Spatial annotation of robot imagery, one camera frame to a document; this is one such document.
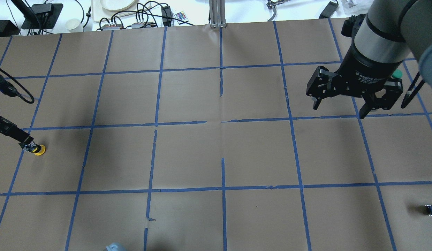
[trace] table surface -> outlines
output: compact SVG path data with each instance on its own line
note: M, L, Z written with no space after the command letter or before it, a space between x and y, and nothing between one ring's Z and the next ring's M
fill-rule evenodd
M85 11L89 9L90 0L78 0ZM43 0L28 0L30 5L35 3L42 3ZM207 24L209 5L208 0L164 0L162 3L168 3L173 12L177 13L184 11L187 14L189 22L192 24ZM267 9L266 0L226 0L226 20L228 23L246 23L246 22L264 22L272 16L272 11ZM303 20L303 19L317 19L321 11L326 7L329 0L292 0L290 2L278 5L278 15L275 21L281 20ZM20 11L8 0L13 16L21 27L24 18ZM65 23L72 18L81 20L82 10L78 3L73 0L61 1L53 0L52 3L62 3L64 8L55 25L54 29L47 30L52 33L67 33ZM161 10L156 7L152 10L154 15L161 15ZM335 17L347 17L343 11L343 5L340 4L337 11L333 14ZM11 20L10 10L8 9L5 0L0 0L0 19ZM156 17L156 20L161 24L161 18ZM123 17L122 21L125 26L136 22L135 17ZM84 28L85 31L95 31L99 28L98 23L90 19L88 25ZM28 30L22 31L22 35L26 35Z
M305 95L343 22L0 38L37 97L1 115L47 146L0 134L0 251L432 250L429 86L363 120L361 99Z

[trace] black box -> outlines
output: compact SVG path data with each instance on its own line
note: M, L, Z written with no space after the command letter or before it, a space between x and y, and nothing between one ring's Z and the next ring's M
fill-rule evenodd
M0 20L0 38L19 34L20 30L10 20Z

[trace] black device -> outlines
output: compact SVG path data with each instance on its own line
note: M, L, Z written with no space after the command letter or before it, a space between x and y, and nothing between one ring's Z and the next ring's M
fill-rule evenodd
M22 29L37 29L41 24L43 29L53 29L58 20L62 3L42 3L32 5L31 9L22 0L11 0L11 2L21 11L25 17Z
M161 7L161 15L162 16L167 16L167 17L173 17L173 13L171 12L171 7L170 6L165 6L165 7ZM170 19L170 18L165 18L165 17L162 17L162 19L163 19L163 26L164 27L170 27L171 26L171 24L172 24L172 22L173 22L173 20L172 19Z
M0 38L19 34L19 28L10 20L0 20Z
M319 18L330 18L334 14L335 10L338 8L338 2L329 2L327 6L321 12Z

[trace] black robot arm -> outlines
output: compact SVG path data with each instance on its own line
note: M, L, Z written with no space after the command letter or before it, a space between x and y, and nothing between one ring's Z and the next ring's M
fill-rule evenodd
M362 97L362 119L372 110L391 109L403 92L401 79L392 75L410 51L419 62L421 83L432 87L432 1L375 0L367 15L345 21L342 34L352 43L340 68L331 73L319 66L307 84L313 109L337 95Z

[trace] metal stand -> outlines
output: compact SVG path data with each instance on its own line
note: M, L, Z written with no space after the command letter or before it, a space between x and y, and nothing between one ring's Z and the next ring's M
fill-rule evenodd
M225 0L210 0L210 27L225 28Z

